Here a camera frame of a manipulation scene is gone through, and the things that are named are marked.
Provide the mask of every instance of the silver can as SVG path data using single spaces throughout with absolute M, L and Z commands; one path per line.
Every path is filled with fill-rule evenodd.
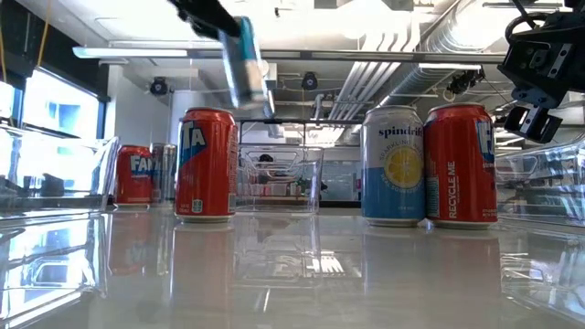
M 260 48 L 250 19 L 234 18 L 240 26 L 239 37 L 218 32 L 231 101 L 240 110 L 262 109 L 268 94 L 261 73 Z
M 362 127 L 362 216 L 416 226 L 425 216 L 422 121 L 408 106 L 370 110 Z
M 153 204 L 175 199 L 176 145 L 151 143 Z

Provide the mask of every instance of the security camera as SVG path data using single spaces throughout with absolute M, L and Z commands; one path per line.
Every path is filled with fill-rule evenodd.
M 306 72 L 304 73 L 303 82 L 301 82 L 301 87 L 304 90 L 316 90 L 318 86 L 317 76 L 314 72 Z
M 150 93 L 154 96 L 165 96 L 168 92 L 168 85 L 163 77 L 155 77 L 153 83 L 150 84 Z

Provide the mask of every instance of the clear plastic bin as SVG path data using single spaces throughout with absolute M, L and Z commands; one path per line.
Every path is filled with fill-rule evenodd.
M 232 222 L 235 286 L 312 289 L 322 283 L 318 217 L 238 214 Z
M 105 210 L 117 150 L 0 125 L 0 219 Z
M 495 158 L 498 216 L 585 226 L 585 133 Z
M 316 213 L 324 149 L 241 146 L 238 211 Z
M 104 215 L 4 220 L 0 235 L 3 327 L 25 327 L 83 295 L 105 296 Z

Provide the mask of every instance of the white glossy table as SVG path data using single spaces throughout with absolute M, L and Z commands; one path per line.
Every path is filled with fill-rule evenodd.
M 355 216 L 290 214 L 180 224 L 164 208 L 80 218 L 3 224 L 7 327 L 565 329 L 585 323 L 582 229 L 516 221 L 488 231 L 372 228 Z M 84 241 L 83 251 L 71 247 L 75 240 Z M 69 248 L 43 247 L 63 241 Z M 73 256 L 79 254 L 86 263 Z

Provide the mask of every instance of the lemon graphic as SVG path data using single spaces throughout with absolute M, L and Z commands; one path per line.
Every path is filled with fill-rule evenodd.
M 397 187 L 412 188 L 422 177 L 422 159 L 412 147 L 400 146 L 386 157 L 386 178 Z

